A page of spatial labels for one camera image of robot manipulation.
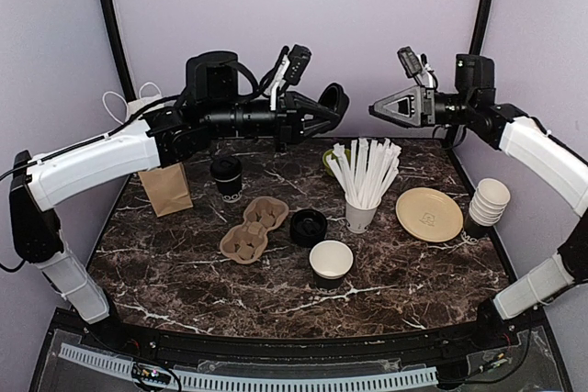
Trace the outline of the single black lid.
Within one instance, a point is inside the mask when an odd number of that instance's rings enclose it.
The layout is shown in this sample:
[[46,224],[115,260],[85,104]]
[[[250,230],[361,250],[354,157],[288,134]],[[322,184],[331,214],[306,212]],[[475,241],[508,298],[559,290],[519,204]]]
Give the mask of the single black lid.
[[232,155],[218,157],[210,165],[210,174],[218,181],[231,181],[242,172],[241,161]]
[[323,90],[318,103],[342,118],[349,107],[349,97],[340,84],[331,83]]

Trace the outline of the stack of black lids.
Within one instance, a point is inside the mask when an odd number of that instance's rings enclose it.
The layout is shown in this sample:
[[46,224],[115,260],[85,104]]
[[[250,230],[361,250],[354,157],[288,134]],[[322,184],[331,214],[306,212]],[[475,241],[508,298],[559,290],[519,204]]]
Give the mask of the stack of black lids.
[[306,208],[293,214],[289,234],[292,241],[303,248],[312,248],[326,236],[328,221],[318,210]]

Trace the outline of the stack of paper cups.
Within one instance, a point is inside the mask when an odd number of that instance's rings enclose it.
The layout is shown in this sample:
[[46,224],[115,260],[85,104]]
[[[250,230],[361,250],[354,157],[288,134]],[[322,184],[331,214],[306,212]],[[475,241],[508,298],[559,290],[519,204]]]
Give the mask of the stack of paper cups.
[[464,218],[461,239],[475,244],[501,219],[511,194],[501,181],[484,178],[479,181]]

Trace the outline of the brown pulp cup carrier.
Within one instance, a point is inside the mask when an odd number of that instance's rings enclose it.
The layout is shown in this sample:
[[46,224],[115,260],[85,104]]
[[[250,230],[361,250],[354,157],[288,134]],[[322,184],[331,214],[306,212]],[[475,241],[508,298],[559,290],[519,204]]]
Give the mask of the brown pulp cup carrier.
[[231,228],[220,241],[220,252],[238,264],[258,261],[268,244],[268,233],[288,216],[288,205],[271,196],[254,199],[243,212],[243,223]]

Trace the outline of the black paper coffee cup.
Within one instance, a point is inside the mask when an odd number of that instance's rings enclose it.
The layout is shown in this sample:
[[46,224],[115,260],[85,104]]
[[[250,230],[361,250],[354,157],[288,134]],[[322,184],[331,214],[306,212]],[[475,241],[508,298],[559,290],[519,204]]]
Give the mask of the black paper coffee cup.
[[215,184],[223,202],[232,204],[241,199],[243,193],[241,176],[236,176],[231,180],[216,180]]

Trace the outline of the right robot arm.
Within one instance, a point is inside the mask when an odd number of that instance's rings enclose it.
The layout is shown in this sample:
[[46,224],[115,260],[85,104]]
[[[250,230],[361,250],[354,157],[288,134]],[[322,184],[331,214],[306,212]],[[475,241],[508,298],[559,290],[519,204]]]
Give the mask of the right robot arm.
[[459,53],[455,92],[439,91],[425,55],[409,47],[397,56],[415,84],[372,104],[372,116],[404,128],[462,126],[519,162],[559,195],[577,216],[569,237],[545,261],[485,301],[469,329],[469,342],[487,350],[503,337],[504,322],[587,281],[587,162],[559,142],[540,121],[512,104],[495,101],[492,59]]

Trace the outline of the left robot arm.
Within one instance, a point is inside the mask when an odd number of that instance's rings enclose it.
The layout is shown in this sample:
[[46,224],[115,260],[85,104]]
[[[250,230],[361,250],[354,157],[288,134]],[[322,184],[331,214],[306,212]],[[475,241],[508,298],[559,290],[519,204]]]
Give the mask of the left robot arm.
[[310,59],[306,47],[284,47],[274,67],[256,79],[236,53],[209,51],[187,61],[180,94],[142,106],[89,140],[16,156],[6,173],[15,251],[95,325],[95,338],[108,350],[123,351],[129,330],[113,318],[106,293],[66,244],[55,208],[122,176],[183,162],[217,139],[270,137],[282,149],[335,129],[349,105],[340,84],[329,84],[318,100],[296,91]]

